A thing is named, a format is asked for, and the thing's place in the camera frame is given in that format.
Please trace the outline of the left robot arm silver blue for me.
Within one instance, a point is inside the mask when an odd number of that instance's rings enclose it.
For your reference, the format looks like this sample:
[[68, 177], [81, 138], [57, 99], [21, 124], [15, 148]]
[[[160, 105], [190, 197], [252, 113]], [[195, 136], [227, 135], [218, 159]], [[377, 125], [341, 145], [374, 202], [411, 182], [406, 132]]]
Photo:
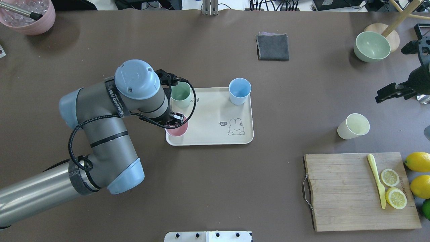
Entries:
[[132, 59], [103, 83], [61, 98], [60, 115], [72, 129], [69, 159], [1, 190], [1, 229], [102, 188], [119, 194], [140, 184], [144, 170], [123, 120], [138, 116], [163, 129], [187, 124], [189, 116], [170, 105], [178, 83], [189, 81]]

